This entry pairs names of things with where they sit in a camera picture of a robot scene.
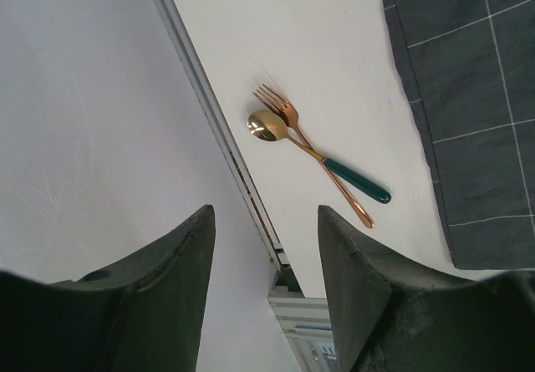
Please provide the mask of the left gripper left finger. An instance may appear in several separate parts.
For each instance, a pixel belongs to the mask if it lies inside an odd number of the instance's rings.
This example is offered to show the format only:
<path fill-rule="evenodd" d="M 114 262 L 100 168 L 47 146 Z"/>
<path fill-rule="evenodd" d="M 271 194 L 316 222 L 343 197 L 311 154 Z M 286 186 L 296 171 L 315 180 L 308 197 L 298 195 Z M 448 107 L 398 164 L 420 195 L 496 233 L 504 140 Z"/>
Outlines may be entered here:
<path fill-rule="evenodd" d="M 2 370 L 195 370 L 215 237 L 215 212 L 205 205 L 78 281 L 2 272 Z"/>

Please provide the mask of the dark grey checked cloth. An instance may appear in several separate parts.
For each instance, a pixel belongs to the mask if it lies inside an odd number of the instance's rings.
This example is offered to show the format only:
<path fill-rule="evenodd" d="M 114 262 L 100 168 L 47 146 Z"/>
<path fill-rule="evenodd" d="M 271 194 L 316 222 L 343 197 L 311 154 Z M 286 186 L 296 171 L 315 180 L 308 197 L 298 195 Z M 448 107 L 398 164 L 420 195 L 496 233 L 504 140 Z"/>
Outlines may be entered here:
<path fill-rule="evenodd" d="M 534 266 L 534 0 L 383 0 L 461 270 Z"/>

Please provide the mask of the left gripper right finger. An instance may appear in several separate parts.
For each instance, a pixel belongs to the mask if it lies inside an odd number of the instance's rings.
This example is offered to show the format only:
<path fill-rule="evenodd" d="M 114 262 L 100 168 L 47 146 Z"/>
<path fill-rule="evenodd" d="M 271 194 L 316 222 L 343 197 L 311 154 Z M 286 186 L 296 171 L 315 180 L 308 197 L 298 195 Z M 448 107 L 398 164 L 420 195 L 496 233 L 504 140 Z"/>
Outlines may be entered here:
<path fill-rule="evenodd" d="M 318 207 L 341 371 L 531 371 L 534 274 L 480 281 L 417 263 Z"/>

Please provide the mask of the gold spoon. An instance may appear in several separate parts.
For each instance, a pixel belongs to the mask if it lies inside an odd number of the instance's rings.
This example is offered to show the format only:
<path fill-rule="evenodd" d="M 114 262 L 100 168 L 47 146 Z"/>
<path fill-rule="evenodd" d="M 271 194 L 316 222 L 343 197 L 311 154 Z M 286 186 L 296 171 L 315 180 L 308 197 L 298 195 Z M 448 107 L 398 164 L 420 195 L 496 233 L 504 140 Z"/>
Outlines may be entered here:
<path fill-rule="evenodd" d="M 305 144 L 294 139 L 288 133 L 288 127 L 284 121 L 271 111 L 257 110 L 251 113 L 247 118 L 247 128 L 252 135 L 260 140 L 275 142 L 288 139 L 297 147 L 311 155 L 315 160 L 319 161 L 322 165 L 326 166 L 327 169 L 332 171 L 336 176 L 341 177 L 379 203 L 387 204 L 392 199 L 392 195 L 382 186 L 336 160 L 320 155 L 315 150 L 310 149 Z"/>

